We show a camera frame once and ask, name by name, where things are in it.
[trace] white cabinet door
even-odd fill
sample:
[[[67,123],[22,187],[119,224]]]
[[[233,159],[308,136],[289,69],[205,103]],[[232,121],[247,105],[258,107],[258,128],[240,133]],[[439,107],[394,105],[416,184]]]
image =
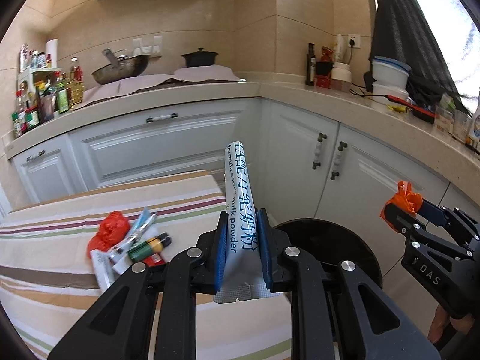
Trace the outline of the white cabinet door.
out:
[[[259,112],[260,99],[179,104],[95,123],[70,137],[89,190],[198,169],[219,170],[223,180],[230,142],[244,141],[254,157]],[[172,113],[178,117],[146,122]]]
[[[263,103],[260,146],[263,169],[260,196],[255,205],[265,208],[272,225],[296,218],[312,218],[318,207],[337,135],[338,123],[297,108]],[[327,135],[313,169],[319,134]]]
[[[448,183],[399,152],[343,125],[337,147],[340,141],[348,145],[340,160],[340,176],[328,178],[315,217],[358,234],[385,275],[405,251],[405,238],[379,216],[398,191],[398,181],[411,181],[416,192],[435,204],[442,199]]]
[[[453,184],[449,185],[439,205],[452,210],[455,207],[459,207],[460,210],[465,211],[472,218],[480,222],[480,208]],[[427,230],[455,243],[443,227],[437,227],[429,223]],[[385,276],[383,280],[383,290],[397,303],[405,314],[409,316],[418,328],[427,335],[438,303],[434,297],[402,267],[400,262]]]
[[[33,203],[86,191],[67,134],[20,153],[13,163]]]

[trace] drawer handle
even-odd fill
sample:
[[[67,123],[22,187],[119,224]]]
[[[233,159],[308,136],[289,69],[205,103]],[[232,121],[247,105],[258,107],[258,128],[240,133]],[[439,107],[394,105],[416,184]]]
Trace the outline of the drawer handle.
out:
[[[322,162],[320,161],[320,156],[322,154],[322,145],[323,140],[327,139],[327,135],[319,133],[317,138],[317,146],[315,147],[315,151],[313,153],[313,166],[311,167],[315,170],[317,167],[322,166]]]
[[[37,159],[38,157],[43,156],[44,154],[45,154],[45,150],[42,150],[42,151],[39,151],[38,154],[35,155],[35,156],[33,156],[33,157],[30,155],[30,156],[28,156],[28,158],[27,158],[27,162],[33,161],[33,160]]]
[[[174,119],[176,117],[179,117],[179,114],[173,113],[170,115],[160,115],[160,116],[155,116],[155,117],[148,117],[146,119],[147,123],[152,123],[152,122],[158,122],[159,120],[167,120],[167,119]]]
[[[330,177],[330,180],[335,180],[335,177],[340,176],[340,172],[338,169],[340,168],[342,156],[343,156],[343,149],[345,147],[348,147],[346,142],[340,141],[340,144],[337,148],[337,153],[335,154],[335,158],[333,159],[333,166],[332,166],[332,176]]]

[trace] black trash can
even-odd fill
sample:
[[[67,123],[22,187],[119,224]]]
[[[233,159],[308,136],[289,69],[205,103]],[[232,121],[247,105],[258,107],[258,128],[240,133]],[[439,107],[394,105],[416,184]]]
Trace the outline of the black trash can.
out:
[[[382,288],[382,272],[374,253],[353,231],[320,219],[295,219],[275,228],[285,231],[293,246],[309,252],[318,261],[334,266],[353,261]]]

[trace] hanging black cloth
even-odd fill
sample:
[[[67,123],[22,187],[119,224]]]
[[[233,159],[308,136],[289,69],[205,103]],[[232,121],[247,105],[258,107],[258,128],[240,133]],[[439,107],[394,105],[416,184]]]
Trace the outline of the hanging black cloth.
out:
[[[459,110],[469,113],[417,0],[378,0],[370,61],[375,56],[397,59],[412,67],[406,90],[421,107],[432,109],[443,93],[448,93]]]

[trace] table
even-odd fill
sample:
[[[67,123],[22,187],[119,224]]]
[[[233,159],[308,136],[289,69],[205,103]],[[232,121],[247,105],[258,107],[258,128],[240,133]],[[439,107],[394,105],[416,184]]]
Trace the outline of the table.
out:
[[[170,261],[217,228],[225,197],[210,174],[197,171],[101,188],[6,216],[0,226],[0,301],[40,359],[100,295],[86,256],[99,223],[115,210],[133,223],[143,207],[157,212],[155,226],[171,235],[162,254]],[[290,356],[290,304],[283,296],[217,304],[211,295],[198,295],[196,314],[198,360]]]

